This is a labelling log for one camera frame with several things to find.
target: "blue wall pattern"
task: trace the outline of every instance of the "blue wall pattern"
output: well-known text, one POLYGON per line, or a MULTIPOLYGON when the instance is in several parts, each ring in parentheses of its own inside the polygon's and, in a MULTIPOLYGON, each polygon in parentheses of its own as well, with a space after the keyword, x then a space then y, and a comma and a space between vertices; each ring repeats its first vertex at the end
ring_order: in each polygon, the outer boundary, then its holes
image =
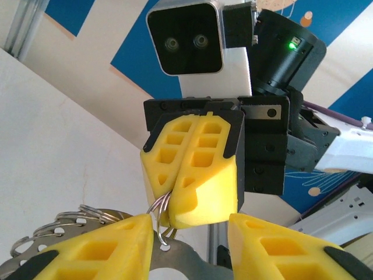
MULTIPOLYGON (((147 2, 111 65, 156 99, 179 98, 181 90, 178 78, 169 77, 160 69, 145 23, 147 12, 157 1, 147 2)), ((46 13, 77 36, 93 3, 94 0, 50 0, 46 13)), ((312 23, 308 29, 328 46, 370 3, 371 0, 345 0, 343 3, 338 0, 298 0, 282 12, 284 16, 290 16, 290 19, 299 23, 305 13, 311 11, 312 23)), ((372 86, 373 72, 370 71, 336 100, 331 108, 357 119, 373 116, 373 98, 370 97, 372 86)), ((355 173, 350 171, 327 174, 319 171, 302 173, 287 170, 282 199, 302 213, 352 176, 355 173), (309 195, 311 188, 318 189, 319 194, 309 195)))
POLYGON ((373 70, 370 70, 353 87, 331 105, 330 109, 356 120, 373 117, 373 70))
POLYGON ((45 13, 78 36, 94 0, 50 0, 45 13))

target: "camera lens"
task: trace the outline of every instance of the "camera lens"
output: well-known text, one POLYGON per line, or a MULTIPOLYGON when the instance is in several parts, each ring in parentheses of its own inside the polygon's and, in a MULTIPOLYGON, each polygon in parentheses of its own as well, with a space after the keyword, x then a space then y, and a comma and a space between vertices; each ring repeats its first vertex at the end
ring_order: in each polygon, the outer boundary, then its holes
POLYGON ((179 43, 175 38, 168 38, 166 42, 164 42, 166 49, 168 51, 177 51, 179 49, 179 43))
POLYGON ((206 38, 205 35, 199 34, 196 37, 194 37, 194 45, 197 48, 204 49, 209 44, 209 40, 206 38))

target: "black camera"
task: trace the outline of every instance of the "black camera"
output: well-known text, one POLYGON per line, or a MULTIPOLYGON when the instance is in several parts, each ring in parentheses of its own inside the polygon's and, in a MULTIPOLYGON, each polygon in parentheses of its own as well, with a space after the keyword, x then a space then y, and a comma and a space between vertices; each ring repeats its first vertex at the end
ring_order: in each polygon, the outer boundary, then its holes
POLYGON ((167 75, 211 74, 223 68, 223 36, 217 1, 160 1, 147 26, 167 75))

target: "yellow foam pad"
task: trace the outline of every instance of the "yellow foam pad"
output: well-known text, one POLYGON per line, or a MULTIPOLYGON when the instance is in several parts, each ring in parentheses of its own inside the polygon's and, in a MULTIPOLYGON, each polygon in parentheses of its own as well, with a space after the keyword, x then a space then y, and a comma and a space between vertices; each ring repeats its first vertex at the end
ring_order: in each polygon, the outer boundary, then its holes
POLYGON ((217 115, 200 116, 168 206, 173 227, 224 222, 237 212, 235 156, 223 157, 230 127, 217 115))
POLYGON ((230 128, 212 112, 184 115, 164 126, 150 152, 141 151, 149 205, 173 191, 161 225, 183 229, 237 212, 236 158, 223 156, 230 128))
MULTIPOLYGON (((145 190, 149 206, 174 188, 185 150, 197 126, 198 115, 184 115, 168 122, 150 152, 141 150, 145 190)), ((169 226, 167 214, 161 224, 169 226)))
POLYGON ((153 225, 143 214, 49 246, 58 256, 35 280, 145 280, 153 250, 153 225))
POLYGON ((339 246, 243 214, 232 214, 228 243, 235 280, 353 280, 323 250, 339 246))

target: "green led light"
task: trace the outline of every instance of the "green led light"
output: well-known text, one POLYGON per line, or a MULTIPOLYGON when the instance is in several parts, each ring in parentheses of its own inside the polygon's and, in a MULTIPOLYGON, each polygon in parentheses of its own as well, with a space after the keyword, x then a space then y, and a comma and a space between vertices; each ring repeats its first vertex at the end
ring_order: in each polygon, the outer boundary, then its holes
POLYGON ((289 48, 290 48, 291 50, 295 50, 295 49, 297 48, 297 45, 295 45, 293 42, 291 42, 291 43, 289 44, 289 48))

